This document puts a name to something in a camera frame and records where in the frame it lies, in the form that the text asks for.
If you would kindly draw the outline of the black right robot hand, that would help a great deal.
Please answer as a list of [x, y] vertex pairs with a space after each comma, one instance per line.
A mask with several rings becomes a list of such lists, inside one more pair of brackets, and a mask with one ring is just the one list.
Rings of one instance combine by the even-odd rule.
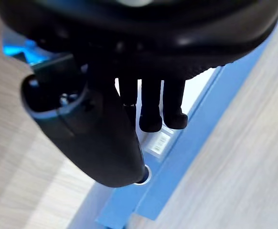
[[31, 65], [21, 102], [54, 145], [107, 187], [144, 182], [139, 124], [187, 126], [184, 83], [264, 42], [278, 0], [0, 0], [0, 18], [45, 60]]

